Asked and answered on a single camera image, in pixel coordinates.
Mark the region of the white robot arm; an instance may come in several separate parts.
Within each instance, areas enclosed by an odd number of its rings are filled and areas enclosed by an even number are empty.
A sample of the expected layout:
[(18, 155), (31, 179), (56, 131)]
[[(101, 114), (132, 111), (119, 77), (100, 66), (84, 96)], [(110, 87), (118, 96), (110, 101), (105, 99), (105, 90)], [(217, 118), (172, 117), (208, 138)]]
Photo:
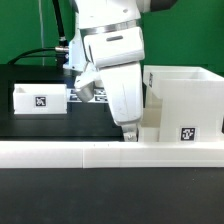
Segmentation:
[(143, 117), (141, 15), (168, 10), (177, 1), (70, 0), (76, 31), (63, 68), (79, 73), (74, 88), (81, 101), (93, 98), (95, 85), (105, 90), (114, 123), (126, 141), (138, 140)]

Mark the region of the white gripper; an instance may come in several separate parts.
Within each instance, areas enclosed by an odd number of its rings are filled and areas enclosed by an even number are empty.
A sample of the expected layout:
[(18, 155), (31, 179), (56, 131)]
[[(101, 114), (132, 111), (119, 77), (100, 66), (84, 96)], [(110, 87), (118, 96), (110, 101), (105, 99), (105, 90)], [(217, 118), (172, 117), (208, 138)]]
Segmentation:
[(101, 81), (109, 108), (124, 134), (136, 134), (143, 116), (142, 75), (144, 43), (140, 27), (87, 35), (84, 49), (88, 63), (74, 87), (83, 102), (93, 98), (93, 84)]

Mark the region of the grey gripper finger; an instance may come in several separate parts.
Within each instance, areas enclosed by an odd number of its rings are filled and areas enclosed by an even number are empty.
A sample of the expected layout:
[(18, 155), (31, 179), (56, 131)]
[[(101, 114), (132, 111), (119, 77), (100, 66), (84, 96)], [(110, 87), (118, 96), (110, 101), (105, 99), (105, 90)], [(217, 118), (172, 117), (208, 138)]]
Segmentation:
[(123, 127), (122, 131), (125, 142), (136, 142), (138, 140), (136, 127)]

